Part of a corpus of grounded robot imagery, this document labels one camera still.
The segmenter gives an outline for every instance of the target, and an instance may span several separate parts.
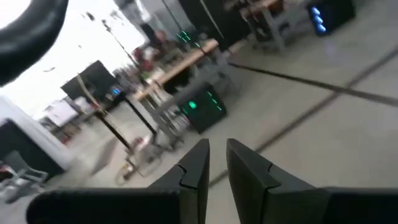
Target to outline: chair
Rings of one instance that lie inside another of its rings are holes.
[[[44,191],[41,185],[47,179],[48,173],[31,168],[19,152],[12,151],[3,162],[14,174],[12,179],[0,183],[0,193],[6,203],[13,203],[26,195]]]

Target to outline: gray floor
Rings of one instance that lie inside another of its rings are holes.
[[[230,60],[346,86],[398,46],[397,7],[395,0],[367,1],[356,20],[329,37],[302,32],[290,41],[283,55],[253,50],[247,45]],[[353,89],[398,98],[396,62],[398,57],[380,64]],[[262,73],[237,68],[228,68],[227,72],[241,85],[239,96],[225,97],[228,118],[201,136],[188,133],[185,145],[174,154],[165,154],[153,174],[145,178],[136,175],[122,187],[148,186],[200,138],[210,139],[211,179],[226,169],[226,139],[236,138],[317,187],[398,187],[397,108]],[[113,116],[129,139],[149,133],[127,106],[120,107]],[[118,187],[114,177],[124,157],[120,143],[109,166],[90,175],[103,146],[112,138],[100,123],[84,127],[69,145],[76,153],[75,165],[69,173],[53,180],[51,188]],[[209,224],[239,223],[227,179],[220,179],[209,190],[206,219]]]

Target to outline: black monitor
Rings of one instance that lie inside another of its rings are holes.
[[[110,93],[112,86],[117,84],[115,77],[108,72],[100,61],[94,62],[82,71],[80,77],[86,88],[89,89],[89,91],[92,90],[91,94],[93,94],[97,100],[102,100],[106,94]],[[61,89],[73,100],[81,96],[87,98],[77,77],[72,78],[62,86]]]

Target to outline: blue led light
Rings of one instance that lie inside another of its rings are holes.
[[[318,25],[318,30],[321,32],[326,32],[326,28],[321,24]]]
[[[321,12],[319,11],[319,9],[317,9],[316,7],[312,7],[312,13],[316,16],[319,16],[321,14]]]
[[[317,21],[319,24],[323,23],[323,19],[321,19],[319,16],[315,16],[315,21]]]

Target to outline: green led light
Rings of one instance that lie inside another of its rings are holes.
[[[194,103],[193,101],[191,101],[191,102],[189,102],[189,106],[190,106],[192,109],[195,109],[195,108],[197,107],[197,104]]]

